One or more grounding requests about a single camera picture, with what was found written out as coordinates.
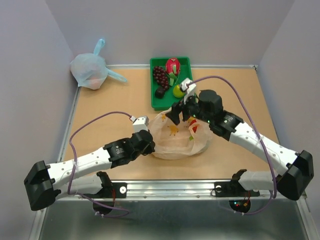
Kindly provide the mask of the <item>green pear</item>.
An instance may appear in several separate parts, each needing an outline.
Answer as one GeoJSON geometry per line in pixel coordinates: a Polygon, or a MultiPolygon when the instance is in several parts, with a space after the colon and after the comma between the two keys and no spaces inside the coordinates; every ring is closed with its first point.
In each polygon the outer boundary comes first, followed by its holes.
{"type": "Polygon", "coordinates": [[[182,91],[180,85],[176,85],[172,90],[173,96],[175,98],[181,99],[185,96],[185,92],[182,91]]]}

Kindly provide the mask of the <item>red apple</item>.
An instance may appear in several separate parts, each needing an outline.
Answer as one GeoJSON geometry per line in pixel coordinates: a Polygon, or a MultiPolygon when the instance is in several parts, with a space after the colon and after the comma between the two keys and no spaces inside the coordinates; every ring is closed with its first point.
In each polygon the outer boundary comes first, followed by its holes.
{"type": "Polygon", "coordinates": [[[188,120],[187,120],[188,124],[189,124],[189,127],[191,127],[191,130],[193,133],[196,133],[197,132],[197,129],[198,129],[198,122],[197,122],[197,119],[196,118],[192,118],[190,117],[188,120]]]}

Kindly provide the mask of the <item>orange plastic bag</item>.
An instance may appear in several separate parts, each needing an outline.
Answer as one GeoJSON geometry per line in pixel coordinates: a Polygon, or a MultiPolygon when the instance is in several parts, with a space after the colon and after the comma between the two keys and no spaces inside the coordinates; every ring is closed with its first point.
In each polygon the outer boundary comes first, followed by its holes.
{"type": "Polygon", "coordinates": [[[188,120],[175,125],[166,113],[160,112],[148,124],[155,148],[153,155],[163,160],[179,160],[206,151],[213,139],[209,125],[198,119],[196,133],[192,132],[188,120]]]}

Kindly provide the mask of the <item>dark red grape bunch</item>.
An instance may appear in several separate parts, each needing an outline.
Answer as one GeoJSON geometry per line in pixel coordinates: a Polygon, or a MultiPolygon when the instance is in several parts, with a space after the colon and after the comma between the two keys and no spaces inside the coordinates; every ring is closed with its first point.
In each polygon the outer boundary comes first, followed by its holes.
{"type": "Polygon", "coordinates": [[[169,89],[169,78],[165,69],[161,66],[155,66],[152,69],[152,76],[156,83],[161,86],[165,91],[169,89]]]}

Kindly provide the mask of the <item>red dragon fruit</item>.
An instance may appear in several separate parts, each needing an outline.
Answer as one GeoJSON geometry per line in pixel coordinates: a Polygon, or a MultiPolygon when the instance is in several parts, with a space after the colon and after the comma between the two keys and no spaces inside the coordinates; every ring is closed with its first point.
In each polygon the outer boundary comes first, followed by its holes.
{"type": "Polygon", "coordinates": [[[165,72],[169,77],[169,85],[172,87],[178,80],[181,64],[176,57],[169,58],[165,64],[165,72]]]}

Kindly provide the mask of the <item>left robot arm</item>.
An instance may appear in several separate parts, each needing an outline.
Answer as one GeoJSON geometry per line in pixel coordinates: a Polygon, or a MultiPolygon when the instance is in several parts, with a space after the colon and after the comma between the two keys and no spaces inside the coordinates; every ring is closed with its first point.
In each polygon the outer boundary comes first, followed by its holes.
{"type": "Polygon", "coordinates": [[[70,180],[127,165],[141,155],[153,153],[155,146],[151,133],[140,130],[131,137],[113,141],[76,159],[51,164],[43,160],[34,163],[23,181],[30,209],[38,211],[52,205],[63,196],[63,192],[68,192],[63,186],[67,186],[70,180]]]}

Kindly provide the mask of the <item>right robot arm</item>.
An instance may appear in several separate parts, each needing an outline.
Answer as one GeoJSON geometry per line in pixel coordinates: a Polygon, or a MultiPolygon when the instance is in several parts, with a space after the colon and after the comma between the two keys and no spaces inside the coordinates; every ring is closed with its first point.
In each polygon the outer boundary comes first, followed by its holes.
{"type": "Polygon", "coordinates": [[[297,201],[314,177],[311,153],[285,148],[260,134],[253,124],[224,110],[222,98],[213,90],[202,90],[199,96],[174,103],[165,115],[175,125],[191,117],[207,123],[215,135],[267,162],[270,168],[267,172],[240,170],[233,176],[230,189],[235,195],[269,190],[297,201]]]}

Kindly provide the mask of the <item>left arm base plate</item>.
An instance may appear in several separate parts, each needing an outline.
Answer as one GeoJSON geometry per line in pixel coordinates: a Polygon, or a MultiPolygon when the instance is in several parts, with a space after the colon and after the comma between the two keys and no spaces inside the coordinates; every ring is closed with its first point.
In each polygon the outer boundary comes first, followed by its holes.
{"type": "Polygon", "coordinates": [[[84,191],[84,195],[91,199],[124,199],[127,197],[126,182],[113,182],[112,186],[103,186],[102,183],[98,183],[89,190],[84,191]]]}

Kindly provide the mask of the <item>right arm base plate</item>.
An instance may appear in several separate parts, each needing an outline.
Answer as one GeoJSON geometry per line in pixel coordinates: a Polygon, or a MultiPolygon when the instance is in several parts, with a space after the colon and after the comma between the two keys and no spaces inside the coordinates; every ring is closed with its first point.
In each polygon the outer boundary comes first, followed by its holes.
{"type": "Polygon", "coordinates": [[[245,190],[239,183],[218,181],[214,184],[211,195],[217,198],[226,197],[259,197],[259,191],[245,190]]]}

